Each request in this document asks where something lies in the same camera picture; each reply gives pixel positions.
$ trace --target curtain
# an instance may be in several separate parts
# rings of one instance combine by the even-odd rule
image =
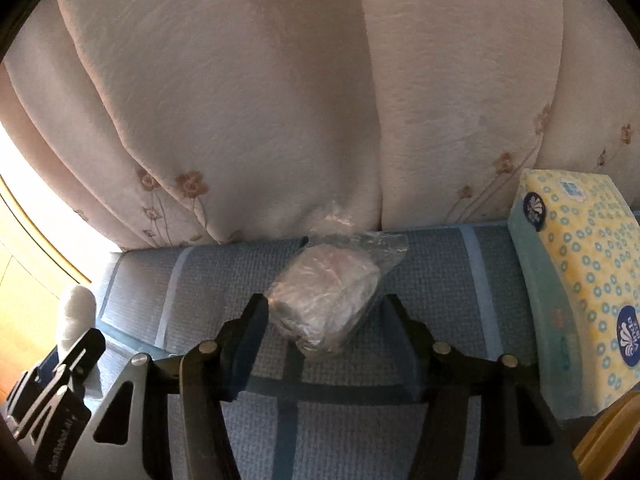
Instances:
[[[43,0],[4,64],[7,132],[125,249],[303,235],[331,202],[358,230],[505,218],[526,167],[640,199],[606,0]]]

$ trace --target clamp jaw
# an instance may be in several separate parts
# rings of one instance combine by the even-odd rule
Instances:
[[[397,296],[385,296],[382,313],[405,388],[429,403],[410,480],[458,478],[471,396],[482,399],[476,479],[582,479],[540,394],[537,367],[509,354],[497,362],[465,356],[410,319]]]
[[[383,298],[382,313],[405,388],[429,404],[409,480],[457,480],[471,396],[482,400],[477,480],[580,480],[536,367],[508,354],[465,356],[410,319],[397,296]],[[172,480],[167,395],[179,394],[190,480],[241,480],[220,402],[244,390],[268,317],[266,299],[254,294],[215,340],[158,361],[134,355],[90,419],[81,382],[104,351],[91,329],[63,362],[54,349],[25,372],[2,416],[44,479]]]

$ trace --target tissue package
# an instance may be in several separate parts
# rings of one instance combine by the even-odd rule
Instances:
[[[640,377],[640,228],[606,175],[525,170],[509,230],[557,418],[595,415]]]

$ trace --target clamp screw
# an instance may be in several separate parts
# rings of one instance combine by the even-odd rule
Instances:
[[[451,352],[451,345],[444,341],[436,341],[433,344],[433,351],[436,352],[436,354],[447,355]]]
[[[148,359],[149,359],[149,357],[146,354],[135,354],[131,358],[131,364],[134,365],[134,366],[142,366],[142,365],[146,364]]]
[[[500,357],[500,361],[502,361],[502,364],[507,368],[515,368],[516,366],[518,366],[517,357],[511,354],[503,355],[502,357]]]
[[[213,354],[218,349],[218,344],[209,339],[207,341],[203,341],[198,345],[198,350],[201,354]]]

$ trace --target clear plastic bag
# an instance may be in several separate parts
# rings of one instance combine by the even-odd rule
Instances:
[[[352,231],[332,206],[267,291],[270,321],[309,358],[342,351],[380,279],[408,249],[402,234]]]

